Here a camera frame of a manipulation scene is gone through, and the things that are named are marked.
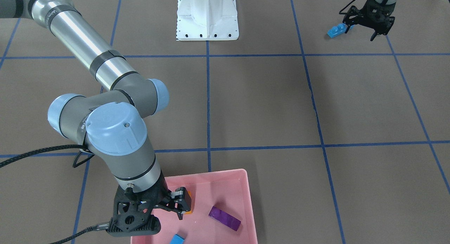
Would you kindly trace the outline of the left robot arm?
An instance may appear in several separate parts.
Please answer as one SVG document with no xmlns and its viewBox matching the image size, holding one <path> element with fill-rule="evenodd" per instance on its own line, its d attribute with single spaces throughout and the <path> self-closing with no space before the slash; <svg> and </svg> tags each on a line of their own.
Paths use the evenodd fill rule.
<svg viewBox="0 0 450 244">
<path fill-rule="evenodd" d="M 397 0 L 366 0 L 362 9 L 352 5 L 355 1 L 350 1 L 339 11 L 340 15 L 344 15 L 342 23 L 347 26 L 344 33 L 348 33 L 353 25 L 362 25 L 374 30 L 370 41 L 378 35 L 388 35 L 395 23 L 392 13 Z"/>
</svg>

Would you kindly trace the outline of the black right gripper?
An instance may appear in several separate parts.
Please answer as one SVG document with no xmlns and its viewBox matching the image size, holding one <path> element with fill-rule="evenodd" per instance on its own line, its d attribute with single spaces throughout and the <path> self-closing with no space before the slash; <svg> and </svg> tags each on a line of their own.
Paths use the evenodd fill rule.
<svg viewBox="0 0 450 244">
<path fill-rule="evenodd" d="M 155 235 L 161 231 L 159 219 L 153 209 L 174 212 L 183 219 L 184 198 L 187 189 L 179 187 L 170 191 L 163 174 L 146 191 L 135 192 L 118 186 L 114 197 L 114 212 L 107 233 L 113 237 Z"/>
</svg>

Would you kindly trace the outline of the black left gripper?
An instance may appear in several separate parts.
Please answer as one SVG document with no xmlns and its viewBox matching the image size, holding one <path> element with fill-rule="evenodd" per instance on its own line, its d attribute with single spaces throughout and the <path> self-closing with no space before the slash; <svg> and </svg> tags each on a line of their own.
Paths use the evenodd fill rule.
<svg viewBox="0 0 450 244">
<path fill-rule="evenodd" d="M 387 35 L 392 28 L 395 17 L 392 13 L 395 9 L 395 3 L 391 3 L 390 0 L 367 0 L 362 7 L 358 9 L 355 6 L 351 6 L 349 3 L 339 14 L 344 15 L 342 23 L 344 23 L 347 28 L 345 34 L 348 33 L 353 25 L 362 25 L 374 29 L 374 33 L 370 40 L 373 41 L 378 35 Z"/>
</svg>

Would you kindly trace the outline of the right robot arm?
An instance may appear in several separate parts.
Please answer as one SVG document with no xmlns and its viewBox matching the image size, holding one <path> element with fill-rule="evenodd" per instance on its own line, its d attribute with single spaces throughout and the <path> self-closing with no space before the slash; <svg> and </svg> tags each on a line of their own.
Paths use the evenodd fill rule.
<svg viewBox="0 0 450 244">
<path fill-rule="evenodd" d="M 1 167 L 39 153 L 78 148 L 88 153 L 74 168 L 99 156 L 118 182 L 111 220 L 93 225 L 58 243 L 90 231 L 114 237 L 155 235 L 161 230 L 153 209 L 191 211 L 185 187 L 170 191 L 148 138 L 144 118 L 166 108 L 170 96 L 158 79 L 144 79 L 74 7 L 72 0 L 1 0 L 1 18 L 27 18 L 48 29 L 90 71 L 106 92 L 92 97 L 64 94 L 47 112 L 49 124 L 72 145 L 59 145 L 14 156 Z"/>
</svg>

